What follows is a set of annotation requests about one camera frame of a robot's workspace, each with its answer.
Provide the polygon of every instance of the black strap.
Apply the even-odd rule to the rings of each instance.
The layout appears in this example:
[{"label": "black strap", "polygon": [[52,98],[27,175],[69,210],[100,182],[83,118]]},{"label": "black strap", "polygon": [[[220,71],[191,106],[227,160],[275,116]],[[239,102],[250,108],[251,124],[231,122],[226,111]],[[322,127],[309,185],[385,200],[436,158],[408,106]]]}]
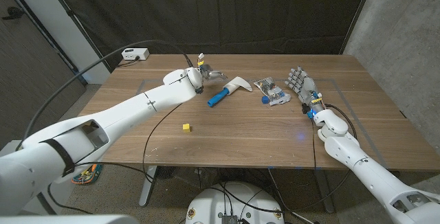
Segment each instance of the black strap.
[{"label": "black strap", "polygon": [[69,173],[72,173],[75,170],[75,163],[70,157],[69,153],[54,139],[49,139],[43,141],[47,144],[49,144],[52,148],[55,149],[55,151],[61,156],[61,159],[63,159],[64,164],[66,167],[64,168],[63,177],[65,175],[68,175]]}]

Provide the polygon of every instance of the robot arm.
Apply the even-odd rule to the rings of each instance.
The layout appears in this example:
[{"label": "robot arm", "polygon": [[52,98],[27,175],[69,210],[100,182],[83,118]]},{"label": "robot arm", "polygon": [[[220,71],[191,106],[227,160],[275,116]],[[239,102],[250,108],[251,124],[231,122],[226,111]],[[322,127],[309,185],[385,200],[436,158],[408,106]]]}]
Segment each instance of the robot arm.
[{"label": "robot arm", "polygon": [[0,157],[0,215],[16,214],[51,182],[71,179],[98,161],[113,143],[157,112],[201,93],[202,80],[225,76],[201,67],[175,70],[160,87],[105,111],[44,128],[23,142],[23,149]]},{"label": "robot arm", "polygon": [[325,108],[314,81],[301,67],[293,69],[288,80],[286,85],[298,94],[303,112],[321,127],[318,136],[326,152],[354,172],[394,223],[438,222],[439,195],[407,186],[371,159],[348,132],[347,123]]}]

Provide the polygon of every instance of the cable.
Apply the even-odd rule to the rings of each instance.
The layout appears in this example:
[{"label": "cable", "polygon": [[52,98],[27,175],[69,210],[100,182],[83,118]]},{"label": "cable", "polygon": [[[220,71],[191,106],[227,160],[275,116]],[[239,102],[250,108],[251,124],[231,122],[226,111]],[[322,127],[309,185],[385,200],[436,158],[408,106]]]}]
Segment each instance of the cable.
[{"label": "cable", "polygon": [[55,210],[52,208],[52,206],[47,202],[46,198],[44,197],[43,193],[40,192],[36,195],[36,198],[40,201],[41,205],[43,206],[44,210],[49,215],[56,215]]},{"label": "cable", "polygon": [[311,121],[311,140],[312,140],[312,144],[313,144],[313,162],[314,162],[314,170],[316,170],[316,153],[315,153],[315,124],[313,120]]},{"label": "cable", "polygon": [[[208,188],[205,188],[205,189],[213,189],[213,190],[218,190],[218,191],[220,191],[220,192],[222,192],[223,194],[225,194],[225,191],[224,190],[219,190],[219,189],[217,189],[217,188],[213,188],[213,187],[208,187]],[[228,199],[229,199],[229,204],[230,204],[230,206],[231,206],[231,216],[233,215],[233,212],[232,212],[232,202],[231,202],[231,198],[227,195],[227,194],[225,194],[227,197],[228,197]]]},{"label": "cable", "polygon": [[[351,120],[349,119],[349,117],[344,113],[344,111],[342,111],[342,110],[339,109],[338,107],[335,107],[335,106],[332,105],[332,104],[325,104],[325,106],[326,106],[326,107],[333,108],[333,109],[335,109],[336,111],[339,111],[339,112],[344,116],[344,118],[345,118],[345,119],[347,120],[347,122],[350,124],[351,130],[353,130],[353,136],[354,136],[354,138],[357,139],[357,138],[358,138],[358,134],[356,133],[356,129],[355,129],[353,123],[351,122]],[[304,210],[304,209],[307,209],[307,208],[313,207],[313,206],[315,206],[315,205],[317,205],[317,204],[323,202],[325,199],[329,198],[329,197],[330,197],[330,196],[331,196],[336,190],[338,190],[338,189],[341,187],[341,185],[342,185],[342,184],[347,180],[347,178],[349,177],[350,173],[351,173],[351,170],[348,170],[348,171],[346,172],[344,178],[341,180],[341,182],[340,182],[340,183],[339,183],[339,184],[338,184],[338,185],[337,185],[332,191],[330,191],[325,197],[321,198],[320,200],[316,201],[315,203],[309,204],[309,205],[307,205],[307,206],[305,206],[305,207],[302,207],[302,208],[297,208],[297,209],[295,209],[295,210],[293,210],[293,211]]]},{"label": "cable", "polygon": [[310,208],[310,207],[313,207],[313,206],[315,206],[315,205],[321,203],[321,202],[324,201],[325,199],[329,198],[329,197],[330,197],[330,196],[331,196],[336,190],[338,190],[339,187],[341,187],[341,185],[347,180],[347,178],[348,178],[349,175],[350,175],[350,172],[351,172],[351,170],[348,170],[348,171],[346,172],[346,174],[345,174],[345,177],[341,180],[341,182],[340,182],[340,183],[339,183],[339,184],[338,184],[338,185],[337,185],[332,191],[330,191],[330,193],[327,194],[325,197],[321,198],[320,200],[316,201],[315,203],[309,204],[309,205],[307,205],[307,206],[305,206],[305,207],[302,207],[302,208],[297,208],[297,209],[295,209],[295,210],[293,210],[293,211],[305,210],[305,209]]},{"label": "cable", "polygon": [[76,210],[76,211],[79,211],[79,212],[83,212],[83,213],[85,213],[85,214],[92,214],[91,212],[88,212],[88,211],[85,211],[85,210],[82,210],[82,209],[78,209],[78,208],[74,208],[74,207],[69,207],[69,206],[66,206],[66,205],[62,205],[62,204],[59,204],[56,200],[55,200],[55,198],[54,198],[54,196],[52,196],[52,193],[50,192],[50,186],[52,185],[52,183],[50,183],[48,186],[47,186],[47,193],[49,194],[49,197],[50,197],[50,199],[58,206],[58,207],[62,207],[62,208],[67,208],[67,209],[69,209],[69,210]]},{"label": "cable", "polygon": [[336,111],[339,111],[339,113],[341,113],[341,114],[345,117],[345,120],[350,124],[351,130],[353,131],[353,136],[354,136],[354,138],[357,139],[357,138],[358,138],[358,134],[356,133],[355,126],[353,125],[353,123],[351,122],[351,120],[349,119],[349,117],[347,117],[347,115],[344,113],[344,111],[342,111],[342,110],[339,109],[338,107],[335,107],[335,106],[332,105],[332,104],[325,104],[325,106],[326,106],[326,107],[333,108],[333,109],[335,109]]},{"label": "cable", "polygon": [[241,220],[241,217],[243,216],[243,212],[245,211],[245,208],[246,208],[246,205],[258,194],[258,193],[260,193],[260,192],[262,192],[263,191],[263,189],[261,189],[260,191],[258,191],[257,193],[255,193],[250,199],[249,199],[249,201],[247,201],[247,203],[243,206],[243,209],[241,210],[241,214],[240,214],[240,219],[239,220]]},{"label": "cable", "polygon": [[197,176],[199,176],[199,188],[201,189],[200,169],[197,168]]},{"label": "cable", "polygon": [[258,208],[258,207],[255,207],[255,206],[253,206],[253,205],[250,205],[250,204],[248,204],[248,203],[246,203],[246,202],[244,202],[244,201],[242,201],[242,200],[240,200],[238,197],[236,197],[236,196],[234,196],[231,192],[229,192],[229,190],[227,190],[226,189],[226,183],[225,183],[225,185],[223,186],[223,185],[221,185],[221,183],[219,184],[229,195],[231,195],[232,197],[234,197],[237,201],[239,201],[240,203],[242,203],[242,204],[244,204],[244,205],[246,205],[246,206],[249,206],[249,207],[251,207],[251,208],[253,208],[253,209],[255,209],[255,210],[259,210],[259,211],[263,211],[263,212],[270,212],[270,213],[281,213],[281,214],[284,214],[284,211],[281,211],[281,210],[265,210],[265,209],[262,209],[262,208]]},{"label": "cable", "polygon": [[124,47],[121,47],[119,49],[116,49],[112,52],[110,52],[109,54],[103,56],[101,59],[97,60],[96,62],[90,64],[88,67],[86,67],[85,69],[83,69],[82,71],[78,72],[78,74],[76,74],[74,77],[72,77],[70,80],[68,80],[63,86],[61,86],[58,90],[56,90],[45,102],[44,104],[40,107],[40,109],[35,113],[34,117],[32,117],[32,119],[30,120],[30,123],[28,124],[25,134],[23,136],[23,139],[21,140],[21,142],[19,143],[19,145],[15,148],[15,151],[18,151],[18,149],[20,149],[21,144],[23,143],[24,140],[26,140],[26,138],[29,137],[32,128],[34,128],[35,125],[35,121],[39,118],[39,116],[42,114],[42,112],[44,111],[44,109],[49,105],[49,103],[62,91],[64,90],[67,86],[70,85],[70,83],[72,83],[73,81],[75,81],[76,79],[78,79],[79,77],[81,77],[85,72],[89,71],[91,68],[95,67],[96,65],[102,63],[104,60],[108,59],[109,57],[115,55],[116,53],[122,51],[123,49],[127,48],[127,47],[133,47],[142,43],[150,43],[150,44],[165,44],[165,45],[170,45],[171,47],[175,48],[178,52],[180,52],[181,54],[184,55],[186,62],[188,63],[189,67],[193,67],[193,63],[191,62],[191,60],[189,59],[189,57],[180,49],[178,48],[176,45],[166,42],[166,41],[161,41],[161,40],[157,40],[157,39],[151,39],[151,40],[145,40],[145,41],[139,41],[136,43],[132,43],[129,45],[126,45]]},{"label": "cable", "polygon": [[[93,161],[93,162],[85,162],[85,163],[75,164],[75,166],[93,165],[93,164],[103,164],[103,165],[121,166],[121,167],[123,167],[123,168],[128,168],[128,169],[131,169],[131,170],[135,170],[135,171],[138,171],[138,172],[142,172],[142,173],[144,173],[144,171],[142,171],[142,170],[140,170],[140,169],[137,169],[137,168],[134,168],[134,167],[131,167],[131,166],[125,166],[124,164],[113,163],[113,162]],[[148,173],[145,173],[145,175],[146,175],[147,177],[149,177],[150,179],[153,179],[153,177],[150,176]]]},{"label": "cable", "polygon": [[136,56],[136,57],[135,57],[135,60],[132,60],[132,61],[130,61],[130,62],[128,62],[128,63],[123,63],[123,64],[118,65],[118,66],[116,66],[116,67],[128,67],[128,66],[131,66],[133,63],[136,63],[137,61],[139,61],[139,59],[140,59],[140,57],[139,57],[139,56]]},{"label": "cable", "polygon": [[305,217],[303,217],[303,216],[301,216],[301,215],[299,215],[299,214],[293,212],[292,210],[290,210],[290,209],[287,207],[287,205],[284,203],[283,197],[281,196],[280,190],[278,189],[278,186],[276,185],[276,182],[275,182],[274,176],[272,176],[272,173],[270,172],[270,168],[268,168],[267,170],[269,171],[269,175],[270,175],[270,178],[272,179],[272,182],[274,182],[274,185],[275,185],[276,191],[277,191],[277,193],[278,193],[278,196],[280,197],[281,203],[283,204],[284,208],[285,208],[286,210],[289,210],[289,213],[293,214],[296,218],[299,218],[300,220],[305,221],[306,223],[314,224],[314,223],[311,222],[310,220],[308,220],[308,219],[306,219]]},{"label": "cable", "polygon": [[151,137],[151,135],[153,134],[153,132],[154,132],[154,130],[159,126],[159,124],[162,122],[162,121],[164,121],[164,119],[166,118],[166,117],[168,117],[168,115],[170,115],[175,109],[177,109],[177,107],[180,107],[180,105],[182,105],[182,104],[178,104],[173,110],[171,110],[168,114],[166,114],[157,124],[156,124],[156,126],[154,126],[154,128],[153,128],[153,130],[150,132],[150,135],[148,135],[148,138],[146,139],[146,142],[145,142],[145,147],[144,147],[144,156],[142,156],[142,172],[146,175],[145,176],[145,179],[148,181],[148,182],[150,182],[150,183],[153,183],[152,181],[150,181],[150,179],[147,177],[147,173],[146,173],[146,171],[145,171],[145,152],[146,152],[146,145],[149,143],[149,140],[150,140],[150,137]]}]

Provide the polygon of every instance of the small electronic device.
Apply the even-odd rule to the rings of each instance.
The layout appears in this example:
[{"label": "small electronic device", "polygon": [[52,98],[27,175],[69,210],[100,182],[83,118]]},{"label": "small electronic device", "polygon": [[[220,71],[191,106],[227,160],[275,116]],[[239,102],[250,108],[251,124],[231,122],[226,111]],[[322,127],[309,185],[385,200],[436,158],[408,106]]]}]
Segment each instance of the small electronic device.
[{"label": "small electronic device", "polygon": [[126,48],[121,54],[124,60],[135,60],[137,56],[138,60],[146,60],[150,56],[147,48]]}]

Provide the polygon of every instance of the black backdrop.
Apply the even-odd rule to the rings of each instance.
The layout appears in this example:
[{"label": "black backdrop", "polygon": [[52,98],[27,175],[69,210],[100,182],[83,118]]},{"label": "black backdrop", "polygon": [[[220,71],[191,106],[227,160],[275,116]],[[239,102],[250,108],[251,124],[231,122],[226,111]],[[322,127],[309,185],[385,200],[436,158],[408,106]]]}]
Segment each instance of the black backdrop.
[{"label": "black backdrop", "polygon": [[[102,54],[146,39],[188,54],[337,54],[360,0],[64,0]],[[177,53],[167,46],[154,53]],[[120,56],[108,61],[114,68]]]}]

